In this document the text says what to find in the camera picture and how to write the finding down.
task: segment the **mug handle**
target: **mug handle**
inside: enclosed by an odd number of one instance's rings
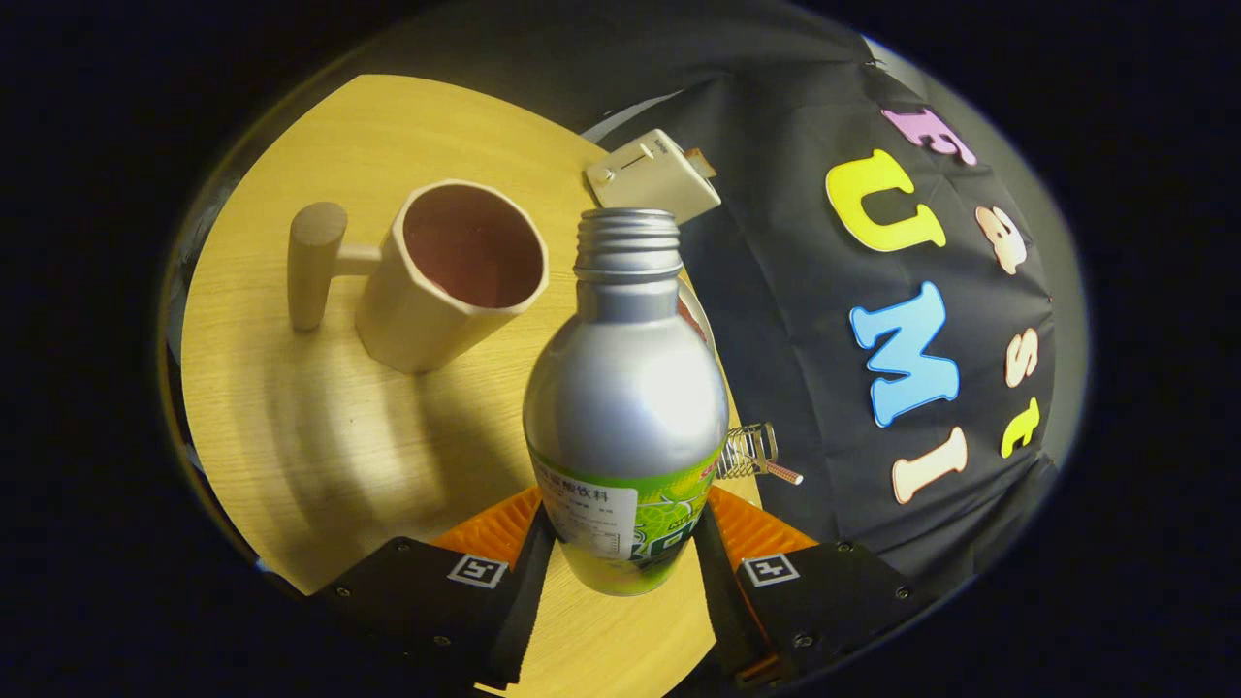
[[[319,327],[333,277],[369,276],[379,268],[379,247],[341,245],[347,222],[345,209],[331,201],[310,204],[293,217],[289,226],[288,293],[294,329]]]

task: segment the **foam letter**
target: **foam letter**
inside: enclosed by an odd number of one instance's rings
[[[1039,365],[1039,333],[1034,328],[1018,334],[1009,342],[1008,361],[1004,365],[1004,383],[1009,388],[1021,385]]]
[[[1004,438],[1000,440],[1000,456],[1004,458],[1011,456],[1013,442],[1018,438],[1021,440],[1021,446],[1029,446],[1036,426],[1039,426],[1039,400],[1030,397],[1030,409],[1013,417],[1013,421],[1004,428]]]
[[[896,330],[866,363],[875,373],[905,374],[897,380],[877,378],[870,385],[875,424],[880,427],[887,427],[897,415],[932,400],[957,399],[961,389],[957,364],[922,353],[947,319],[943,297],[930,281],[922,283],[922,292],[911,301],[874,313],[862,308],[849,313],[854,337],[862,349],[872,348],[880,335]]]
[[[978,158],[965,148],[964,142],[957,137],[956,133],[948,128],[948,124],[943,123],[939,117],[934,116],[931,109],[922,109],[916,114],[897,114],[896,112],[889,112],[887,109],[881,109],[880,113],[892,122],[900,132],[910,140],[910,143],[917,145],[918,148],[923,145],[931,145],[931,149],[941,155],[957,154],[961,156],[961,161],[967,165],[977,165]],[[923,138],[930,138],[931,142],[923,143]]]
[[[896,493],[896,501],[907,504],[918,489],[951,471],[964,471],[967,456],[965,432],[961,431],[959,426],[954,426],[952,433],[948,435],[948,441],[921,458],[896,461],[892,463],[892,492]]]
[[[925,204],[915,207],[913,217],[890,225],[879,225],[861,207],[867,194],[900,189],[913,194],[913,181],[901,165],[882,150],[862,160],[853,160],[828,170],[828,201],[840,216],[840,222],[859,242],[880,252],[894,252],[920,242],[947,245],[943,227]]]
[[[995,247],[995,260],[1009,274],[1016,273],[1016,266],[1025,261],[1025,241],[1021,233],[1013,225],[1013,219],[998,206],[990,210],[979,206],[974,209],[974,217],[983,229],[983,235],[992,241]]]

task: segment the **silver bottle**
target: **silver bottle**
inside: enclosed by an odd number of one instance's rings
[[[530,375],[526,442],[577,578],[644,594],[668,578],[706,503],[727,396],[715,355],[676,313],[671,214],[587,211],[577,250],[577,314]]]

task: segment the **wooden table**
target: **wooden table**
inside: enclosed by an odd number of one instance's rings
[[[522,392],[575,310],[576,225],[594,206],[581,173],[603,155],[484,94],[360,76],[246,174],[194,274],[182,380],[211,488],[273,571],[310,594],[395,535],[429,540],[534,484]],[[551,270],[535,306],[417,378],[371,360],[357,340],[364,278],[338,278],[323,325],[294,334],[284,289],[294,214],[336,201],[349,212],[345,242],[379,243],[411,190],[447,178],[495,186],[534,219]],[[758,503],[753,478],[722,487]],[[557,546],[521,683],[504,694],[663,696],[712,643],[692,545],[664,586],[632,599],[582,586]]]

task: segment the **black fabric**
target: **black fabric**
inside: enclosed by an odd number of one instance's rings
[[[1031,396],[1046,424],[1054,325],[1037,248],[999,179],[985,163],[967,166],[911,144],[880,114],[923,106],[866,62],[738,67],[652,107],[601,145],[611,150],[661,128],[683,148],[701,148],[720,173],[712,184],[724,204],[681,226],[683,256],[741,420],[771,421],[781,462],[805,474],[799,487],[761,479],[764,508],[819,540],[860,542],[913,579],[956,565],[949,579],[964,581],[974,571],[970,535],[1008,523],[989,514],[1037,461],[1041,430],[1006,460],[1000,438]],[[968,144],[968,133],[958,135]],[[913,202],[926,204],[946,247],[876,252],[844,229],[824,178],[874,149],[900,163],[915,194],[870,196],[869,214],[894,222],[912,215]],[[995,262],[974,220],[979,205],[999,206],[1021,231],[1029,257],[1015,277]],[[957,363],[961,392],[880,428],[870,402],[880,374],[865,366],[874,350],[859,348],[849,310],[908,301],[923,281],[939,288],[948,309],[926,353]],[[1009,389],[1005,349],[1026,328],[1039,333],[1037,370]],[[957,425],[968,441],[967,468],[898,504],[892,463],[939,446]]]

